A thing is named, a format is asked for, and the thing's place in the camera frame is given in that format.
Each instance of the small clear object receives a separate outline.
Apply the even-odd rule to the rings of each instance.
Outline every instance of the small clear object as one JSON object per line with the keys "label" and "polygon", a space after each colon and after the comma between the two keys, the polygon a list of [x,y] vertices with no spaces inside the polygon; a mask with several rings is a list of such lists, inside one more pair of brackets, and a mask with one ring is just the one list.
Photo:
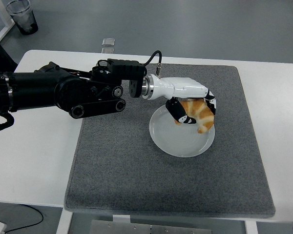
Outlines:
{"label": "small clear object", "polygon": [[102,42],[102,46],[114,46],[115,39],[113,38],[104,38]]}
{"label": "small clear object", "polygon": [[114,48],[102,48],[102,54],[113,54]]}

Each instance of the table leg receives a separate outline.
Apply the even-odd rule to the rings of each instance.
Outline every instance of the table leg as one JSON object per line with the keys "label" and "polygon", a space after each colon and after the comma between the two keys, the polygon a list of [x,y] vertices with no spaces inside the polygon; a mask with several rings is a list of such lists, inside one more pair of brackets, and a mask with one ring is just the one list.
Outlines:
{"label": "table leg", "polygon": [[57,229],[57,234],[68,234],[72,216],[73,216],[72,212],[67,211],[63,208],[58,229]]}
{"label": "table leg", "polygon": [[246,234],[258,234],[256,221],[244,221]]}
{"label": "table leg", "polygon": [[113,214],[113,222],[130,223],[130,215]]}

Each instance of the metal connector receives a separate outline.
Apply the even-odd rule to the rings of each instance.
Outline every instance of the metal connector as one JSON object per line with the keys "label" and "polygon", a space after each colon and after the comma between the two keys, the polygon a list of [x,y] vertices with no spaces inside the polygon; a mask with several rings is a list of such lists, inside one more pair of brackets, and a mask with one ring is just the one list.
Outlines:
{"label": "metal connector", "polygon": [[162,64],[161,63],[158,63],[157,64],[157,67],[156,67],[156,76],[158,78],[161,78],[161,69],[162,69]]}

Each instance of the white table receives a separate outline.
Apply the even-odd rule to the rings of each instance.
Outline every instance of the white table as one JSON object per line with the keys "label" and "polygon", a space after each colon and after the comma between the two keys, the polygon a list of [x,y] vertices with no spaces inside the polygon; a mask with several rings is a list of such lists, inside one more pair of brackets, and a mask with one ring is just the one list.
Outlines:
{"label": "white table", "polygon": [[[32,50],[16,72],[33,72],[50,61],[90,71],[107,58],[143,63],[149,56]],[[276,207],[274,217],[252,220],[293,223],[293,64],[167,57],[162,63],[237,67]],[[0,202],[63,207],[81,119],[57,107],[13,116],[15,124],[0,132]]]}

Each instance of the clear glass plate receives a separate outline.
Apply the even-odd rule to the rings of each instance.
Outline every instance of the clear glass plate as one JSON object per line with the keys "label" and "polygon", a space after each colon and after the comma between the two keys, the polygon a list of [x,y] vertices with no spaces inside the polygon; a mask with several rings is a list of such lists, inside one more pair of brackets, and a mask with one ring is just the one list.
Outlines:
{"label": "clear glass plate", "polygon": [[214,125],[204,134],[197,133],[197,128],[197,124],[175,124],[164,105],[154,112],[149,124],[154,143],[176,157],[197,156],[211,146],[215,137]]}

